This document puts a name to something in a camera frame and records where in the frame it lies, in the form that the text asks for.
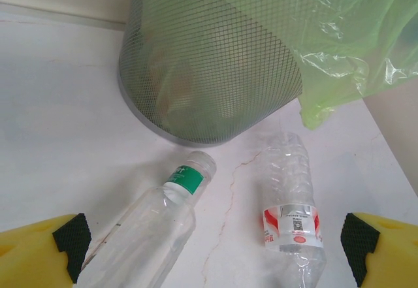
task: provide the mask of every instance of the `wire mesh trash can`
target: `wire mesh trash can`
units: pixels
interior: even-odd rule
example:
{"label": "wire mesh trash can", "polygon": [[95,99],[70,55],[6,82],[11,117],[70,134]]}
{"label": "wire mesh trash can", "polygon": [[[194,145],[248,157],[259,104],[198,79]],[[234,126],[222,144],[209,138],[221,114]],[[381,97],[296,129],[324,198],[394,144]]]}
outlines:
{"label": "wire mesh trash can", "polygon": [[227,0],[132,0],[119,72],[143,123],[194,146],[226,142],[302,92],[290,49]]}

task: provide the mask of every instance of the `water bottle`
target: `water bottle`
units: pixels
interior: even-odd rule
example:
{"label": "water bottle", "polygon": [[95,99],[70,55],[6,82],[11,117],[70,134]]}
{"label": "water bottle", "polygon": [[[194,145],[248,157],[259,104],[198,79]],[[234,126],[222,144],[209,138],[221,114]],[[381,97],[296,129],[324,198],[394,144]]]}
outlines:
{"label": "water bottle", "polygon": [[308,153],[299,136],[285,133],[269,140],[262,161],[267,286],[314,288],[326,258]]}
{"label": "water bottle", "polygon": [[195,230],[193,207],[215,171],[215,161],[195,151],[162,187],[147,190],[82,272],[82,287],[160,287]]}

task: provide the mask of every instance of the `red and white bottle label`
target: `red and white bottle label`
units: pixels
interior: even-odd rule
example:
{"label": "red and white bottle label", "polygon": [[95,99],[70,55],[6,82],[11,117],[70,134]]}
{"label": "red and white bottle label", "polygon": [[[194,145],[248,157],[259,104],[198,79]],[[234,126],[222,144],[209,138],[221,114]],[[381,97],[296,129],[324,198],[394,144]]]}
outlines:
{"label": "red and white bottle label", "polygon": [[263,214],[266,247],[300,244],[323,247],[318,211],[314,206],[285,204]]}

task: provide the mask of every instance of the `crushed plastic bottle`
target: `crushed plastic bottle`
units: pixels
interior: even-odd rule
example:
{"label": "crushed plastic bottle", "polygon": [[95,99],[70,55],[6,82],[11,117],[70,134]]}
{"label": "crushed plastic bottle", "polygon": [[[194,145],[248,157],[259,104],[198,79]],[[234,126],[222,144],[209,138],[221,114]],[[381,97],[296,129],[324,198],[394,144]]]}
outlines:
{"label": "crushed plastic bottle", "polygon": [[314,288],[326,265],[308,153],[284,133],[264,151],[263,222],[271,287]]}
{"label": "crushed plastic bottle", "polygon": [[151,188],[116,224],[86,267],[81,287],[158,288],[191,233],[194,205],[216,172],[206,153],[190,153],[162,187]]}

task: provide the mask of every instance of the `barcode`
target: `barcode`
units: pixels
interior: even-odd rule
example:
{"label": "barcode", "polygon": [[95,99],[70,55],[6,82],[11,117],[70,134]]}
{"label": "barcode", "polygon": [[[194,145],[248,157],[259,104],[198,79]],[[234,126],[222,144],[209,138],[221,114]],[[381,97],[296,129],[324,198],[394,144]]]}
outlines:
{"label": "barcode", "polygon": [[302,220],[293,219],[293,230],[294,231],[303,231]]}

